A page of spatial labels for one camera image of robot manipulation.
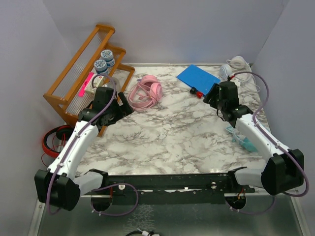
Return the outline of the pink cat-ear headphones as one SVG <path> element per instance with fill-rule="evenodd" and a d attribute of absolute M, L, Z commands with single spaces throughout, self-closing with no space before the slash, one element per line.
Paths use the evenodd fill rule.
<path fill-rule="evenodd" d="M 145 75 L 138 79 L 127 97 L 129 105 L 136 111 L 144 111 L 151 108 L 161 99 L 162 86 L 154 75 Z"/>

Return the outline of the teal cat-ear headphones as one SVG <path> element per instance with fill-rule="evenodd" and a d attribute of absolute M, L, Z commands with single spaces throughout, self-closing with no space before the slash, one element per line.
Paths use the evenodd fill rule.
<path fill-rule="evenodd" d="M 249 152 L 258 152 L 253 143 L 236 128 L 228 126 L 225 128 L 228 133 L 232 135 L 232 142 L 237 143 Z"/>

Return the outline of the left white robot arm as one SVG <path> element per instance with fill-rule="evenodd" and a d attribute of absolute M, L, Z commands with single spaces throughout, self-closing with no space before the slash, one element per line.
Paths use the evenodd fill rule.
<path fill-rule="evenodd" d="M 77 168 L 92 141 L 105 126 L 133 113 L 123 92 L 113 88 L 98 87 L 90 108 L 79 112 L 78 120 L 66 145 L 46 170 L 34 176 L 38 200 L 47 207 L 71 211 L 79 198 L 90 191 L 103 194 L 108 190 L 108 174 L 91 170 L 76 177 Z"/>

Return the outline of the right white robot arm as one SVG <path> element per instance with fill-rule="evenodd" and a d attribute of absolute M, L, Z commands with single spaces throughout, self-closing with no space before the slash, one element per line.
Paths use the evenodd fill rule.
<path fill-rule="evenodd" d="M 254 119 L 253 111 L 239 103 L 238 88 L 234 82 L 213 84 L 203 101 L 221 112 L 222 120 L 247 137 L 266 162 L 262 170 L 247 167 L 233 170 L 234 176 L 226 180 L 229 191 L 238 192 L 244 185 L 250 185 L 263 188 L 275 196 L 303 185 L 302 152 L 282 144 Z"/>

